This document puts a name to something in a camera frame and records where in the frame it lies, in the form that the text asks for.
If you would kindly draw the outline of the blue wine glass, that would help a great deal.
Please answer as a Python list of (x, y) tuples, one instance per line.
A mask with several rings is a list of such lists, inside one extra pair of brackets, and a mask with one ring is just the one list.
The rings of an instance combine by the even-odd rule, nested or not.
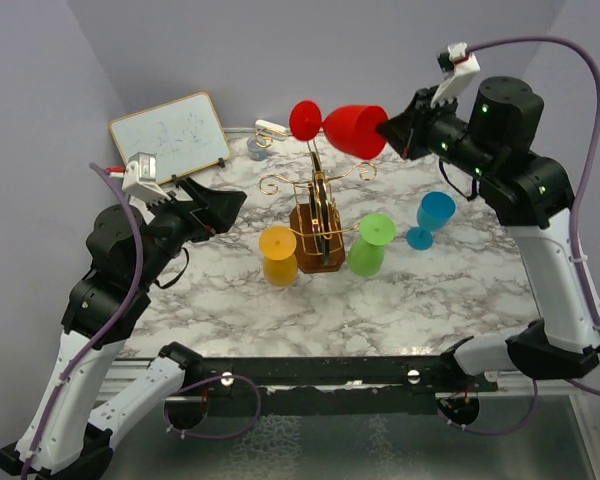
[(408, 245), (419, 251), (431, 248), (434, 233), (444, 228), (455, 212), (456, 204), (450, 195), (439, 191), (427, 193), (417, 210), (417, 225), (405, 235)]

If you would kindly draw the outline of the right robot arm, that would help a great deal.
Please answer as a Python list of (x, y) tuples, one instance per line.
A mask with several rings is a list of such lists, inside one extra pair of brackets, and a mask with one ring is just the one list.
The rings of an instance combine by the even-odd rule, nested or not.
[(517, 334), (449, 348), (441, 383), (461, 391), (490, 371), (534, 380), (584, 377), (599, 364), (600, 303), (572, 228), (576, 198), (566, 170), (530, 149), (543, 99), (520, 79), (490, 77), (464, 121), (455, 101), (433, 105), (435, 92), (418, 90), (404, 112), (376, 131), (404, 159), (434, 154), (472, 177), (520, 251), (540, 315)]

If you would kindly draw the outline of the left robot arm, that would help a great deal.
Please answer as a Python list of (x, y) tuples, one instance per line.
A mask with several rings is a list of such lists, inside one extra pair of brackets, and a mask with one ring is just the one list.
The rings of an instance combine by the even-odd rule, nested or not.
[(0, 449), (0, 469), (10, 476), (99, 479), (121, 440), (159, 401), (200, 385), (200, 355), (172, 343), (140, 378), (96, 403), (162, 271), (186, 243), (228, 232), (247, 196), (181, 179), (176, 185), (187, 199), (165, 196), (150, 206), (154, 217), (146, 222), (117, 182), (105, 181), (118, 201), (96, 217), (87, 238), (91, 266), (70, 293), (55, 366), (36, 414), (18, 441)]

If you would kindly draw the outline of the green wine glass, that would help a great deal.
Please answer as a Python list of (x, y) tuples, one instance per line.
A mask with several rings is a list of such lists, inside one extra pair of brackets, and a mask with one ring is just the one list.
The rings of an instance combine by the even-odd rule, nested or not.
[(372, 277), (382, 267), (385, 247), (394, 240), (396, 226), (388, 215), (371, 213), (362, 218), (358, 230), (360, 237), (351, 246), (347, 263), (354, 274)]

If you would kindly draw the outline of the red wine glass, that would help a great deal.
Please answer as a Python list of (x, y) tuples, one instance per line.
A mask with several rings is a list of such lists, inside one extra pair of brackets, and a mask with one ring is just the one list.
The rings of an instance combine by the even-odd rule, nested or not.
[(315, 102), (303, 100), (291, 110), (289, 128), (293, 137), (304, 142), (323, 132), (337, 150), (370, 161), (382, 152), (387, 143), (376, 131), (387, 120), (387, 113), (377, 105), (345, 105), (323, 117)]

